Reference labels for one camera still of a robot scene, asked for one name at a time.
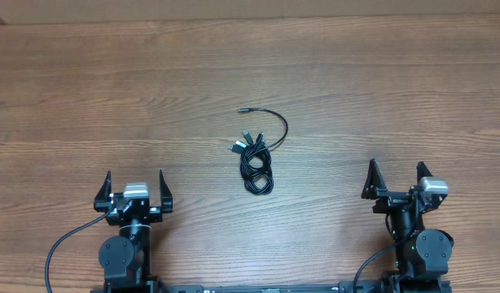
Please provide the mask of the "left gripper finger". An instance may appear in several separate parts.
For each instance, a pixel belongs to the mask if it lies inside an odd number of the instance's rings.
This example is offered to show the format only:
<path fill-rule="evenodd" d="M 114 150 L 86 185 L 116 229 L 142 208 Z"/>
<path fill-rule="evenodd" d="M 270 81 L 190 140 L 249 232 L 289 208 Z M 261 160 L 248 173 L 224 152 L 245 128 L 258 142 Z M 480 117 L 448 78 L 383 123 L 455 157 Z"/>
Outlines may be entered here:
<path fill-rule="evenodd" d="M 99 189 L 99 192 L 94 197 L 95 202 L 108 202 L 109 195 L 111 194 L 112 189 L 112 175 L 111 172 L 108 171 L 107 175 L 104 179 L 102 186 Z"/>
<path fill-rule="evenodd" d="M 159 183 L 160 183 L 160 204 L 162 206 L 172 206 L 173 195 L 164 180 L 164 175 L 162 170 L 159 171 Z"/>

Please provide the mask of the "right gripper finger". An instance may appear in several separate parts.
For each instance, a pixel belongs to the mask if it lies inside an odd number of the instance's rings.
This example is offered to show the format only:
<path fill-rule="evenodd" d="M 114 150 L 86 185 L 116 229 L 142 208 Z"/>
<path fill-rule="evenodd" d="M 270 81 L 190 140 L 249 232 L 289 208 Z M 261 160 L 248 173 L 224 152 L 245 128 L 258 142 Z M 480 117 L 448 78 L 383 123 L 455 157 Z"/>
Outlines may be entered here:
<path fill-rule="evenodd" d="M 420 182 L 424 177 L 431 177 L 432 173 L 429 171 L 428 167 L 423 161 L 420 161 L 416 165 L 417 170 L 417 182 Z"/>
<path fill-rule="evenodd" d="M 379 165 L 375 159 L 371 159 L 361 198 L 378 199 L 379 197 L 385 196 L 387 192 L 388 188 L 379 170 Z"/>

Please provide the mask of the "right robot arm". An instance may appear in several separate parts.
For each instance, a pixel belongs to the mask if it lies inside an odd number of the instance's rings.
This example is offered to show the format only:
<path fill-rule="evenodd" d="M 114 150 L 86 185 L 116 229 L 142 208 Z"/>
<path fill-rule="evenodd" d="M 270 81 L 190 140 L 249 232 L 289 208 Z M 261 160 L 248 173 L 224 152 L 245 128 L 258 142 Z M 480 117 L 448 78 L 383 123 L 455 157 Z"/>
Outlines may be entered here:
<path fill-rule="evenodd" d="M 428 230 L 423 214 L 439 208 L 449 193 L 444 179 L 435 177 L 424 162 L 416 165 L 417 182 L 406 192 L 390 191 L 376 160 L 370 160 L 361 197 L 375 202 L 372 211 L 385 215 L 393 243 L 367 259 L 356 272 L 353 291 L 365 292 L 451 292 L 448 273 L 454 239 L 444 230 Z M 395 271 L 383 273 L 371 285 L 361 285 L 359 277 L 373 260 L 394 251 Z"/>

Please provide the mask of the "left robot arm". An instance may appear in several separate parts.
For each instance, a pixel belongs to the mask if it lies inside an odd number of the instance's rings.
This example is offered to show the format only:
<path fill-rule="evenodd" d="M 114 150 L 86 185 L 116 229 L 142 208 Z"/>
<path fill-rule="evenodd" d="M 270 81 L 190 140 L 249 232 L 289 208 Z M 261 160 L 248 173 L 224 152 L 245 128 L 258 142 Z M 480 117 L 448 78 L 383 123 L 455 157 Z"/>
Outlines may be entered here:
<path fill-rule="evenodd" d="M 129 183 L 121 193 L 112 192 L 108 174 L 94 197 L 94 210 L 102 212 L 119 234 L 107 239 L 99 249 L 104 271 L 104 292 L 153 292 L 168 289 L 151 273 L 151 225 L 163 221 L 173 211 L 173 196 L 162 172 L 159 172 L 160 204 L 150 205 L 145 182 Z"/>

